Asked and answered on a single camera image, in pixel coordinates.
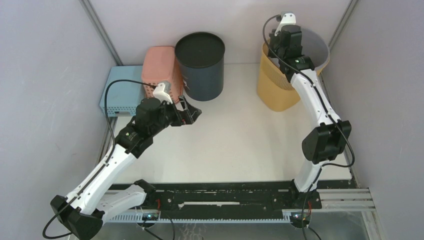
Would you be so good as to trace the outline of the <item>grey bin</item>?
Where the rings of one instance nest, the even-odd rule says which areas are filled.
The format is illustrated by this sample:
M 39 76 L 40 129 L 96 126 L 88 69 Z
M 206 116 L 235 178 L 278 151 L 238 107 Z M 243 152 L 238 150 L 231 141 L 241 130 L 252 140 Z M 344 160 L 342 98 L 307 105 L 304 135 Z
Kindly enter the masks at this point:
M 315 70 L 322 71 L 330 61 L 330 49 L 324 39 L 316 32 L 301 27 L 302 53 L 312 60 Z

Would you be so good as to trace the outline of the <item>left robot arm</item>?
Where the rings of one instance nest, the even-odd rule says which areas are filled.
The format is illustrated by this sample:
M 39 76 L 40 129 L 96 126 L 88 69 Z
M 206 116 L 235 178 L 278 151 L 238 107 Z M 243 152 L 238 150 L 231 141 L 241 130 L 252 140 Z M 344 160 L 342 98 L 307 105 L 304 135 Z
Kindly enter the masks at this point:
M 179 97 L 183 107 L 155 97 L 144 98 L 136 115 L 119 132 L 107 154 L 92 172 L 66 196 L 56 195 L 50 202 L 54 217 L 79 240 L 92 239 L 111 218 L 129 208 L 153 207 L 157 196 L 143 181 L 133 183 L 124 192 L 107 200 L 102 197 L 117 177 L 153 144 L 153 138 L 165 128 L 192 125 L 202 111 Z

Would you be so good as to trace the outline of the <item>blue plastic basket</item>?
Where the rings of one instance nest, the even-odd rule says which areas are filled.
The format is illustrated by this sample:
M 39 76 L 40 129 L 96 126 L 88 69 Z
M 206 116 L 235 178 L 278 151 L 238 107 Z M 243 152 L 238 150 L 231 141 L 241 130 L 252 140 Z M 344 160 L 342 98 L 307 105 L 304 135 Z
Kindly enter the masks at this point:
M 141 65 L 114 66 L 110 69 L 105 89 L 116 80 L 107 94 L 105 104 L 105 92 L 102 94 L 99 107 L 104 115 L 109 117 L 135 116 L 136 108 L 145 97 L 144 86 L 139 84 L 143 67 Z

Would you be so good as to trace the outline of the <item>dark blue cylindrical bin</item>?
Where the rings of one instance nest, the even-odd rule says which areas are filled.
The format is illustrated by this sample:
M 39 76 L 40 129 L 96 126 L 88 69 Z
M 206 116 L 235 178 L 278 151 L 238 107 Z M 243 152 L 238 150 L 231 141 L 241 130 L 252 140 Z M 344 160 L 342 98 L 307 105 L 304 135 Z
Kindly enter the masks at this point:
M 193 32 L 175 45 L 186 94 L 196 101 L 217 98 L 224 88 L 223 40 L 210 32 Z

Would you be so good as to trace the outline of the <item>pink plastic basket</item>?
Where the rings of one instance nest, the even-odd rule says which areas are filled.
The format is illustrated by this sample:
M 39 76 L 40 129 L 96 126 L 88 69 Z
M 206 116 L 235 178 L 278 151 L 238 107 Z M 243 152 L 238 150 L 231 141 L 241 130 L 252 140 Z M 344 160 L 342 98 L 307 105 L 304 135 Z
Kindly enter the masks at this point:
M 150 47 L 144 57 L 141 71 L 143 83 L 157 85 L 160 82 L 170 83 L 169 95 L 174 103 L 179 102 L 183 94 L 183 78 L 173 46 Z

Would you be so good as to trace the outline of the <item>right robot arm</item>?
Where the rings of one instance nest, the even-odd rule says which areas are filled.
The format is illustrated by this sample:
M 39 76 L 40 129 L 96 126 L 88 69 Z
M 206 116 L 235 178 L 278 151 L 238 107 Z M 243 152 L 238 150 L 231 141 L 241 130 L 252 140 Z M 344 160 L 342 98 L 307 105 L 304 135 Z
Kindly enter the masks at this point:
M 311 58 L 303 54 L 302 36 L 300 26 L 284 25 L 270 36 L 268 51 L 269 57 L 278 59 L 280 71 L 311 119 L 312 130 L 301 143 L 305 161 L 293 180 L 295 191 L 289 194 L 289 203 L 295 208 L 308 203 L 307 192 L 316 189 L 322 168 L 332 166 L 343 153 L 352 130 L 350 122 L 341 120 L 327 100 Z

